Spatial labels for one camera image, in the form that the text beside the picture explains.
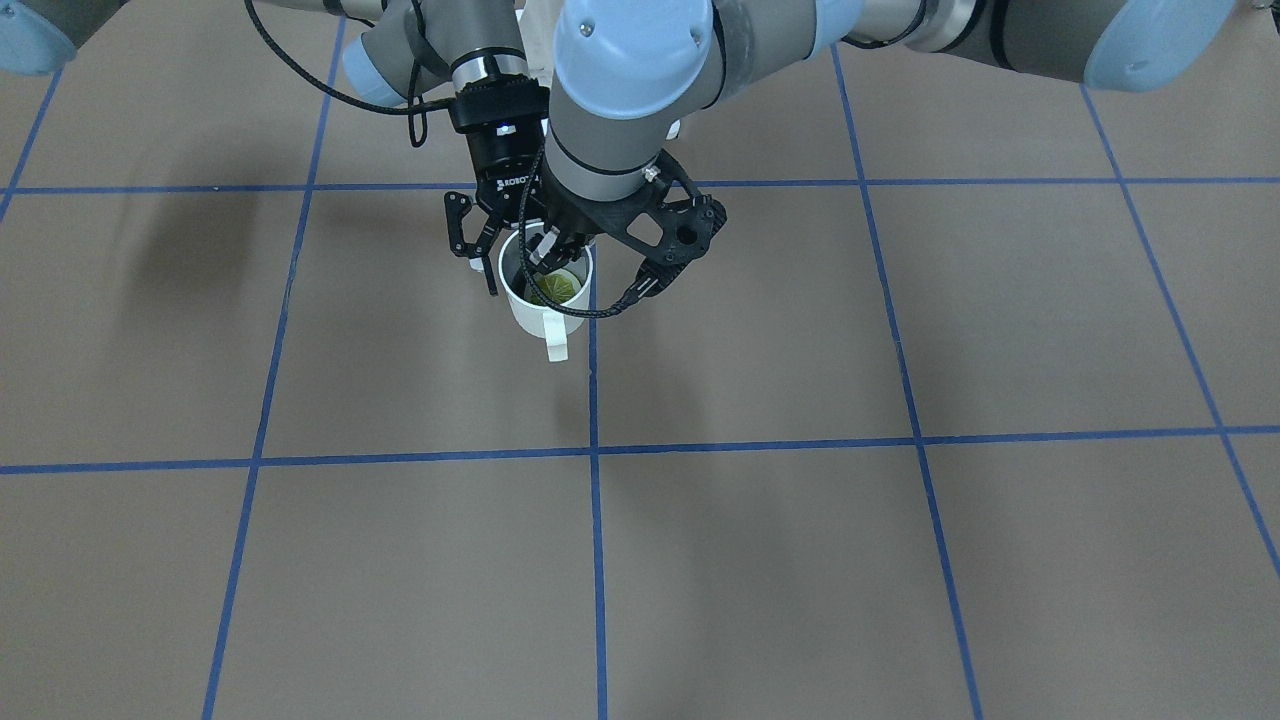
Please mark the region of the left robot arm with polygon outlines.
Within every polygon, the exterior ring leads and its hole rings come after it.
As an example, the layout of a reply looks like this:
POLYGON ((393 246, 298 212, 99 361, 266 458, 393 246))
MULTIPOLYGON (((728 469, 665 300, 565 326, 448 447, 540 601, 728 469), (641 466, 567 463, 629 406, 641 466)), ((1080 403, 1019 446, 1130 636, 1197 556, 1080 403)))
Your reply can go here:
POLYGON ((544 229, 625 240, 675 177, 672 124, 833 45, 904 46, 1112 92, 1188 70, 1240 1, 563 1, 552 40, 544 229))

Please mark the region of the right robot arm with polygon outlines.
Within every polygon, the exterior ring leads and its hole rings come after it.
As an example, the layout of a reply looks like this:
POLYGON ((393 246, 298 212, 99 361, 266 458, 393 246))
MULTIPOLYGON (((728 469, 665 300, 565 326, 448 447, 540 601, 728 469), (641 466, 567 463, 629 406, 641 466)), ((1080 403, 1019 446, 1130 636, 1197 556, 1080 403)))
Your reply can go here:
POLYGON ((447 195, 448 243, 497 293, 498 233, 536 215, 538 204, 516 195, 529 182, 549 99, 530 70, 520 10, 511 1, 289 1, 287 8, 364 27, 340 54, 351 87, 342 92, 279 44, 257 3, 243 3, 265 47, 307 85, 347 106, 406 118, 415 146, 425 142, 436 111, 467 140, 477 191, 447 195))

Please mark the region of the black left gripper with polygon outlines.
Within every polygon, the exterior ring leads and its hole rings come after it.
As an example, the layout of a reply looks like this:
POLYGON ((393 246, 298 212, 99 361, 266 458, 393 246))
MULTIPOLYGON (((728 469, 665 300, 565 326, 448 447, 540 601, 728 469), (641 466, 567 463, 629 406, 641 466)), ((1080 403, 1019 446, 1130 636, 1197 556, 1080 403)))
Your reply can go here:
POLYGON ((545 227, 525 225, 525 273, 549 275, 564 269, 573 275, 591 274, 589 241, 608 234, 628 249, 648 247, 628 233, 631 224, 659 204, 660 186, 643 183, 640 190, 612 201, 585 199, 558 179, 545 181, 545 227))

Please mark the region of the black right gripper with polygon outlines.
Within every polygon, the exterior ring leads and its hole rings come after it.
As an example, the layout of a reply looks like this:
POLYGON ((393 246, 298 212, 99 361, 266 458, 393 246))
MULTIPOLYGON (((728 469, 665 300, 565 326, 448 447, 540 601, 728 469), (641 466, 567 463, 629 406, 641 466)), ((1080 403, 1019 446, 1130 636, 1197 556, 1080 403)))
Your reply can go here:
POLYGON ((498 296, 492 247, 500 217, 517 217, 530 168, 544 138, 550 90, 538 82, 479 82, 457 92, 449 109, 454 131, 462 135, 476 177, 476 201, 486 213, 474 242, 465 219, 476 208, 471 196, 448 191, 443 197, 451 251, 483 273, 486 291, 498 296))

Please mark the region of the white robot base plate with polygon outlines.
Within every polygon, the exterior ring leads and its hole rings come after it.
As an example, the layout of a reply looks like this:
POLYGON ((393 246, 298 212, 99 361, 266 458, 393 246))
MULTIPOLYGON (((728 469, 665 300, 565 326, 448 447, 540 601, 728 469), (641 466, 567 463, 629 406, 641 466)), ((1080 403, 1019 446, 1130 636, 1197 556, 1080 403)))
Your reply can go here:
POLYGON ((553 38, 562 6, 562 1, 515 3, 529 74, 547 87, 554 73, 553 38))

